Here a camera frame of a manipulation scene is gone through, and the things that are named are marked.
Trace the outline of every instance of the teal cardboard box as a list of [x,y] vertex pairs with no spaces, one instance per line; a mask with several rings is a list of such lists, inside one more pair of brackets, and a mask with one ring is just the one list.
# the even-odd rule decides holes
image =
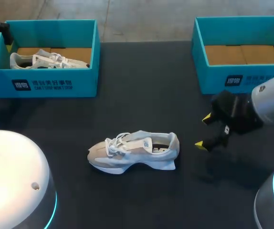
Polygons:
[[[8,52],[0,33],[0,98],[95,97],[100,37],[95,20],[7,21],[14,38]],[[92,48],[88,69],[10,69],[21,47]]]
[[274,77],[274,64],[209,65],[207,45],[274,46],[274,16],[196,18],[191,49],[203,94],[250,93]]

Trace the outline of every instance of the sneaker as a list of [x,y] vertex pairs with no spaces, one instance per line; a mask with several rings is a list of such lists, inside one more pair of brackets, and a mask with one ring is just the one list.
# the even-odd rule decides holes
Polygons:
[[40,49],[32,56],[20,56],[12,53],[10,56],[11,69],[38,69],[38,68],[89,68],[83,61],[67,59],[57,53],[49,53]]
[[179,154],[175,133],[162,134],[137,131],[105,139],[89,149],[89,163],[103,172],[122,174],[131,165],[146,164],[154,169],[174,170]]

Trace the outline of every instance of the gray floor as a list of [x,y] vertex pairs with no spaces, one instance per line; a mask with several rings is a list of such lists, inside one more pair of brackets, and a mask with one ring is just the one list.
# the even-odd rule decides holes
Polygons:
[[273,0],[0,0],[0,21],[96,19],[101,41],[190,40],[197,16],[274,15]]

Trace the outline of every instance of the black table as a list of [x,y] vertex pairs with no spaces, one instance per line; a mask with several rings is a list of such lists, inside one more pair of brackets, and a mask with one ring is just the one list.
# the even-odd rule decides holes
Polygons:
[[[47,157],[59,199],[52,228],[255,229],[274,127],[234,135],[212,154],[195,148],[217,129],[201,122],[210,96],[200,93],[190,42],[102,43],[100,65],[96,98],[0,100],[0,129],[29,137]],[[137,130],[178,135],[175,171],[135,165],[115,176],[88,164],[92,145]]]

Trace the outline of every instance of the shoe insole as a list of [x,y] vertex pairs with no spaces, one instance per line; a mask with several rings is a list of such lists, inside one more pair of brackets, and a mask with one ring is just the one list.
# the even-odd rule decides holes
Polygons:
[[153,144],[152,153],[161,153],[169,148],[168,145],[163,144]]
[[20,66],[21,68],[32,67],[32,62],[24,62],[19,64],[18,66]]

